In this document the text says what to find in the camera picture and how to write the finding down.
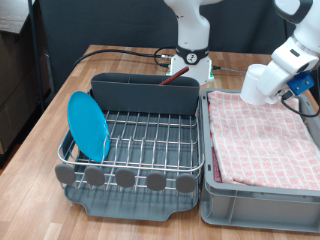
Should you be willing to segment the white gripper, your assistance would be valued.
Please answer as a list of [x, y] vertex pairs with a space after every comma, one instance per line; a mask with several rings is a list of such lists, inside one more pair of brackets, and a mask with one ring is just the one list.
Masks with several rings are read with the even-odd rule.
[[295, 75], [296, 72], [290, 73], [272, 60], [259, 77], [256, 87], [268, 103], [274, 104], [278, 101], [278, 92], [282, 91]]

